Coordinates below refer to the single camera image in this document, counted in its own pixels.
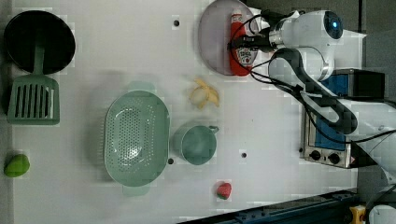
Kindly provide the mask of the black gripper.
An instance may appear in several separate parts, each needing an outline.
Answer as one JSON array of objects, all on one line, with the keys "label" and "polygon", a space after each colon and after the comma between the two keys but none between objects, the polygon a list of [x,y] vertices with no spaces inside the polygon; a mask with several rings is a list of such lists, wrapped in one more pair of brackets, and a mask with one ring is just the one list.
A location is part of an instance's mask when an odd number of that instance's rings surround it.
[{"label": "black gripper", "polygon": [[[251,29],[251,23],[257,18],[263,19],[269,24],[267,28],[261,29],[259,32],[254,32]],[[251,49],[261,50],[263,52],[270,52],[276,49],[275,44],[270,43],[270,32],[274,30],[275,26],[280,22],[280,14],[269,10],[263,10],[260,14],[254,15],[252,18],[244,21],[241,25],[237,26],[234,32],[231,32],[231,40],[228,43],[228,50],[231,49]],[[245,25],[251,35],[239,35]]]}]

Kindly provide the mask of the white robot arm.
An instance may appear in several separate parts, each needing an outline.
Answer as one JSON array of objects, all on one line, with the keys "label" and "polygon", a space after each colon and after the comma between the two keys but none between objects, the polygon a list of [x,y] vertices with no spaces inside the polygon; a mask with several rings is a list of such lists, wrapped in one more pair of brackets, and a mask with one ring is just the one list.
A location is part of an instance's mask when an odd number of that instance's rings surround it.
[{"label": "white robot arm", "polygon": [[270,26],[259,35],[241,35],[240,22],[231,31],[230,61],[255,75],[237,59],[240,49],[273,53],[268,74],[260,81],[273,84],[300,102],[310,117],[326,123],[350,142],[358,145],[395,183],[395,104],[385,100],[344,98],[321,82],[332,75],[335,52],[344,37],[343,22],[329,10],[271,18],[261,14]]}]

